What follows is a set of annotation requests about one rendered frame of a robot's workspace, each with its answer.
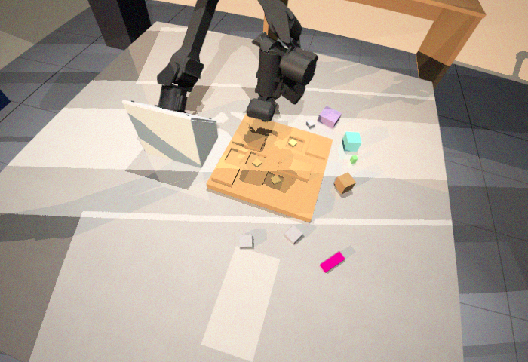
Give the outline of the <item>teal cube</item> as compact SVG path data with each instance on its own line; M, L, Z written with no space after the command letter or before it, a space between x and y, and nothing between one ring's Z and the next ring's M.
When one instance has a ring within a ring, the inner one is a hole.
M342 145L344 151L354 151L356 152L360 145L361 137L360 134L357 132L345 132L345 136L342 139Z

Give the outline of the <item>magenta rectangular block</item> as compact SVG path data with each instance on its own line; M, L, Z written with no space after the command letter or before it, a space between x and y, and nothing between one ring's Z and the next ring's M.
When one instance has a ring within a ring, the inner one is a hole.
M344 256L341 255L340 252L338 252L336 255L332 256L327 261L325 261L324 263L320 264L320 266L322 267L322 269L326 273L329 270L331 270L335 265L337 265L338 263L343 261L344 259L345 259Z

